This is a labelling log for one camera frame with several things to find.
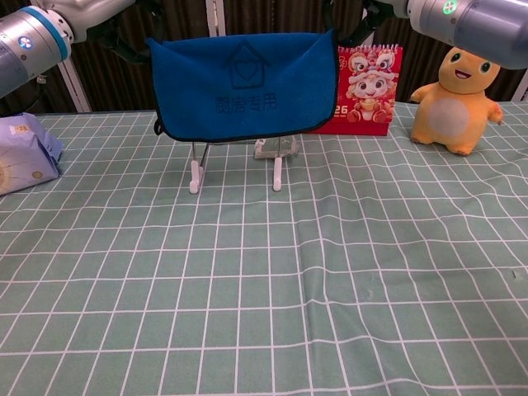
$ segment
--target cartoon lion dancer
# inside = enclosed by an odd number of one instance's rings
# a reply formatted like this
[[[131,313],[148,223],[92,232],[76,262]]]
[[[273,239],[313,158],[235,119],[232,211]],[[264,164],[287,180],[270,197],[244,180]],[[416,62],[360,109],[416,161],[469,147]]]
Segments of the cartoon lion dancer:
[[[353,72],[348,82],[348,99],[355,98],[357,103],[349,111],[350,122],[360,120],[385,122],[393,114],[392,104],[398,76],[391,73],[395,56],[390,49],[382,49],[379,54],[371,50],[368,54],[355,52],[349,59],[349,69]]]

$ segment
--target plush toy mouth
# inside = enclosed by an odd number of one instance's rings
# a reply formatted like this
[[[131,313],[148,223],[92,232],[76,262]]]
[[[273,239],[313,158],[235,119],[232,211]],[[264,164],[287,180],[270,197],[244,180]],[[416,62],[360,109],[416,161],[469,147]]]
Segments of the plush toy mouth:
[[[455,70],[455,76],[458,78],[462,78],[463,80],[470,78],[471,74],[461,72],[460,70]]]

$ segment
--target plastic bag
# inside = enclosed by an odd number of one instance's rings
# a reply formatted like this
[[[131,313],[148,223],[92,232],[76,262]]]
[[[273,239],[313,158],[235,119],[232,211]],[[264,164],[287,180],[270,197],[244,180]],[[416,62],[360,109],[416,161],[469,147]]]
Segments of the plastic bag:
[[[34,115],[0,118],[0,196],[58,178],[62,149]]]

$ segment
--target plush toy eye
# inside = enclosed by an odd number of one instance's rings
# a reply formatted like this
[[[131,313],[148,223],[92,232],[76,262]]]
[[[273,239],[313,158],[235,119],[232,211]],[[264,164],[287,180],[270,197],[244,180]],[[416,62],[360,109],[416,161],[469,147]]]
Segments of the plush toy eye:
[[[452,57],[451,57],[451,63],[453,64],[454,62],[458,62],[460,60],[460,57],[462,55],[460,55],[460,52],[457,52],[456,54],[454,54]]]
[[[480,67],[480,71],[482,73],[487,73],[489,72],[489,69],[492,67],[492,65],[489,63],[489,62],[485,62],[481,67]]]

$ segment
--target red calendar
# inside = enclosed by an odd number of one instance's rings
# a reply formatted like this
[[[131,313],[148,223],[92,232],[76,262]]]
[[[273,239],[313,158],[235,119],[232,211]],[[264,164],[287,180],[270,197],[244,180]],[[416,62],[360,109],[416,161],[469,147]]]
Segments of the red calendar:
[[[336,112],[311,133],[387,135],[402,61],[398,45],[339,47]]]

